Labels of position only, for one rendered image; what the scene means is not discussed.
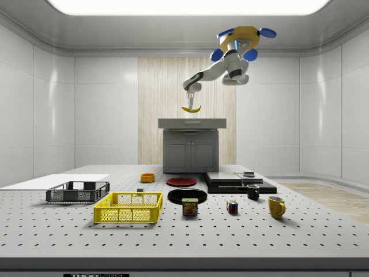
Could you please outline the white drawer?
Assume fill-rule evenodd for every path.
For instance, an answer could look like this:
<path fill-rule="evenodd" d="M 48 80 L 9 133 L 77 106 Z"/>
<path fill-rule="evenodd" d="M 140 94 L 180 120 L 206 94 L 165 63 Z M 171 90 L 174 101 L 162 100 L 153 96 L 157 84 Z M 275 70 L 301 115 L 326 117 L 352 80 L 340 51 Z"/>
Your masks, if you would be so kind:
<path fill-rule="evenodd" d="M 205 130 L 225 129 L 227 120 L 225 118 L 159 118 L 158 128 L 175 130 Z"/>

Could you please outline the white cabinet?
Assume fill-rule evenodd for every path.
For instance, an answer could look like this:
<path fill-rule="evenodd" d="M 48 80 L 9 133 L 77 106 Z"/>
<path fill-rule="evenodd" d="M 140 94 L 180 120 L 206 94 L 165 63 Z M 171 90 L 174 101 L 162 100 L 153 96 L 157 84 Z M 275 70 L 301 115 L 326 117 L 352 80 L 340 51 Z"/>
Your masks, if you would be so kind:
<path fill-rule="evenodd" d="M 216 129 L 163 131 L 164 173 L 206 173 L 219 170 Z"/>

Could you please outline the red plate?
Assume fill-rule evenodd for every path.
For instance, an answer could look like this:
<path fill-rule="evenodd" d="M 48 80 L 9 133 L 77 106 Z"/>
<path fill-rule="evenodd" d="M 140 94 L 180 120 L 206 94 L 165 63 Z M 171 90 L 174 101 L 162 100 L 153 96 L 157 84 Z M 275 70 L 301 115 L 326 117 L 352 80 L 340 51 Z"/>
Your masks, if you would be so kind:
<path fill-rule="evenodd" d="M 197 180 L 190 177 L 175 177 L 167 180 L 166 184 L 170 186 L 193 186 L 197 183 Z"/>

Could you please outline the black stove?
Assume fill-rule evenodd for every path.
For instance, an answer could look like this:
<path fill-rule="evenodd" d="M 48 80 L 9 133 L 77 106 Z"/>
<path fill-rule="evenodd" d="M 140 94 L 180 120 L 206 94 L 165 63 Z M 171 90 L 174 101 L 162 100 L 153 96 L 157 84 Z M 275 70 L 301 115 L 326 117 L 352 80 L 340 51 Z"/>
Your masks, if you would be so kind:
<path fill-rule="evenodd" d="M 277 193 L 275 186 L 254 175 L 208 172 L 203 177 L 208 186 L 208 193 L 247 193 L 247 185 L 258 185 L 260 193 Z"/>

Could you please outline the black plate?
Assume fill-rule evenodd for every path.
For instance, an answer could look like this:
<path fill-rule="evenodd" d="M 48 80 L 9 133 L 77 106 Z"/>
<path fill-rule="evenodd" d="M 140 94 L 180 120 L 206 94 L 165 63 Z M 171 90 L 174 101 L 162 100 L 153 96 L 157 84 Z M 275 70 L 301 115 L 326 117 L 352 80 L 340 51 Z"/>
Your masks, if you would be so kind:
<path fill-rule="evenodd" d="M 203 190 L 191 188 L 175 189 L 168 193 L 168 199 L 172 203 L 181 204 L 183 198 L 197 198 L 198 203 L 201 204 L 206 201 L 207 193 Z"/>

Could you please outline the flat-sided can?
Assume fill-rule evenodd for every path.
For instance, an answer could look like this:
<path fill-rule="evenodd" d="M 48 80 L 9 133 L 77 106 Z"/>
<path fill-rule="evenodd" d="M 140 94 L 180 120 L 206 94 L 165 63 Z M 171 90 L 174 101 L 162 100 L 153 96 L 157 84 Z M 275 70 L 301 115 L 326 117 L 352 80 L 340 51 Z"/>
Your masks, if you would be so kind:
<path fill-rule="evenodd" d="M 198 199 L 197 198 L 182 198 L 183 215 L 198 214 Z"/>

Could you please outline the yellow basket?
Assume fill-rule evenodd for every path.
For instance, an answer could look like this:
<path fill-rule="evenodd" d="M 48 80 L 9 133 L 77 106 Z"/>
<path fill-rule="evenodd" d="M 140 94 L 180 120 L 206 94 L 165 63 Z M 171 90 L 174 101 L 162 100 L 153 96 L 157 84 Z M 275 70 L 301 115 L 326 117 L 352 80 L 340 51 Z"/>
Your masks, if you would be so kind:
<path fill-rule="evenodd" d="M 156 223 L 162 192 L 112 192 L 93 207 L 95 223 Z"/>

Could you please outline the yellow mug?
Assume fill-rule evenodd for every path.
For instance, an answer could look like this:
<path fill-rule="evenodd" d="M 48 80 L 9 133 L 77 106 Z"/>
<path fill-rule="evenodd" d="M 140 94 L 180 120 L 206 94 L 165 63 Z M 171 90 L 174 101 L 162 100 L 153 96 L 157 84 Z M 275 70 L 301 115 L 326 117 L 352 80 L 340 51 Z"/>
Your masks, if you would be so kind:
<path fill-rule="evenodd" d="M 282 216 L 285 214 L 285 200 L 281 197 L 269 196 L 268 205 L 272 217 L 279 219 L 282 218 Z"/>

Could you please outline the dark grey basket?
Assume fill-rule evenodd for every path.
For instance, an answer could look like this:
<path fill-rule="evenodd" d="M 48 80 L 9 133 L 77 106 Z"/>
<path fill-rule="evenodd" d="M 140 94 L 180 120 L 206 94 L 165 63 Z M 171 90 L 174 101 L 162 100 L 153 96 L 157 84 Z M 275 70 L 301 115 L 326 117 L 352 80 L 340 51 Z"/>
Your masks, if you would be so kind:
<path fill-rule="evenodd" d="M 95 203 L 110 191 L 109 182 L 69 181 L 46 191 L 50 203 Z"/>

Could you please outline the white board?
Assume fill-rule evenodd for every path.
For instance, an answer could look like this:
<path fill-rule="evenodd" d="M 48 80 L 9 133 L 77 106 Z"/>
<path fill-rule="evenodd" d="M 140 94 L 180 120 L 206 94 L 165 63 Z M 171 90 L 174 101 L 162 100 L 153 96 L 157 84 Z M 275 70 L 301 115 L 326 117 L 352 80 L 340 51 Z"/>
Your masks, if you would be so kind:
<path fill-rule="evenodd" d="M 47 190 L 69 181 L 99 181 L 108 174 L 51 174 L 0 188 L 0 190 Z"/>

